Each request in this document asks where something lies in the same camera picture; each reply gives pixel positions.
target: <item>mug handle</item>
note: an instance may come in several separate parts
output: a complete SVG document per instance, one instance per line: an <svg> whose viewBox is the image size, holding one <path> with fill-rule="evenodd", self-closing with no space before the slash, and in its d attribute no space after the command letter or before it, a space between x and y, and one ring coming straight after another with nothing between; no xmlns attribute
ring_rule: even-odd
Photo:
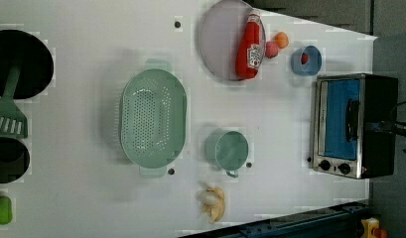
<svg viewBox="0 0 406 238"><path fill-rule="evenodd" d="M228 176L235 178L235 179L239 177L239 174L237 173L237 171L233 171L233 172L226 171L226 173Z"/></svg>

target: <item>bottle cap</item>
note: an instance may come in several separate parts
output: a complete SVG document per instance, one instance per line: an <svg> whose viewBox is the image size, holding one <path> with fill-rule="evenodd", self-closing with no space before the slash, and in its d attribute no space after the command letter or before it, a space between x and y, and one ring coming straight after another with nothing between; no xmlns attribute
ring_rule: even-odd
<svg viewBox="0 0 406 238"><path fill-rule="evenodd" d="M253 9L251 11L251 13L249 13L249 15L257 15L257 16L261 16L261 11L257 10L257 9Z"/></svg>

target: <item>toaster oven knob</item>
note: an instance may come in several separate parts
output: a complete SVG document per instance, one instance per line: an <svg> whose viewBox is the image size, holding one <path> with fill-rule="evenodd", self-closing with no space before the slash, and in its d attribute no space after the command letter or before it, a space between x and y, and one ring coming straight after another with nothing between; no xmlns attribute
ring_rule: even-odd
<svg viewBox="0 0 406 238"><path fill-rule="evenodd" d="M350 173L350 166L348 164L341 164L338 169L343 175Z"/></svg>
<svg viewBox="0 0 406 238"><path fill-rule="evenodd" d="M330 164L329 161L323 160L323 161L320 162L320 167L321 167L321 169L323 169L324 171L329 170L331 166L332 166L332 165Z"/></svg>

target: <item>kitchen utensil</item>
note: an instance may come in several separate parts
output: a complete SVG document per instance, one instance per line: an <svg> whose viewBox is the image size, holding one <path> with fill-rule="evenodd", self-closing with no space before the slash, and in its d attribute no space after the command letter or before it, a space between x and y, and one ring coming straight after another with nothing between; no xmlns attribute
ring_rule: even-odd
<svg viewBox="0 0 406 238"><path fill-rule="evenodd" d="M48 48L36 37L17 30L0 31L0 96L4 94L14 50L23 52L23 71L14 99L26 99L42 92L51 82L54 61Z"/></svg>
<svg viewBox="0 0 406 238"><path fill-rule="evenodd" d="M237 49L252 10L243 1L223 0L212 6L203 17L199 35L201 54L208 69L221 79L241 79L235 69ZM260 55L264 56L266 41L263 27L261 31Z"/></svg>
<svg viewBox="0 0 406 238"><path fill-rule="evenodd" d="M170 68L165 61L148 60L121 98L122 148L144 178L165 175L185 144L187 95Z"/></svg>
<svg viewBox="0 0 406 238"><path fill-rule="evenodd" d="M304 54L308 56L308 61L302 63ZM290 60L292 71L298 75L310 76L317 74L323 65L320 51L314 46L300 48L292 54Z"/></svg>
<svg viewBox="0 0 406 238"><path fill-rule="evenodd" d="M30 154L23 143L16 139L0 137L0 183L20 178L29 163Z"/></svg>
<svg viewBox="0 0 406 238"><path fill-rule="evenodd" d="M7 85L0 98L0 136L11 138L27 138L28 136L27 118L13 99L23 66L23 57L23 53L16 50L8 73Z"/></svg>
<svg viewBox="0 0 406 238"><path fill-rule="evenodd" d="M245 164L248 154L248 142L237 131L218 129L205 141L205 156L232 178L238 177L237 170Z"/></svg>

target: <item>dark floor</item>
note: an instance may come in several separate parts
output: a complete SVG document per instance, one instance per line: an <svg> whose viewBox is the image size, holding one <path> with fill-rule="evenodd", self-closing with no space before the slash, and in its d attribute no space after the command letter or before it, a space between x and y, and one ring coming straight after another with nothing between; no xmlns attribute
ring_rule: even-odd
<svg viewBox="0 0 406 238"><path fill-rule="evenodd" d="M406 32L406 0L245 0L255 8L377 37Z"/></svg>
<svg viewBox="0 0 406 238"><path fill-rule="evenodd" d="M399 78L406 100L406 0L246 0L252 7L378 37L374 73ZM398 111L406 121L406 106ZM397 137L393 176L370 180L371 204L390 237L406 237L406 139Z"/></svg>

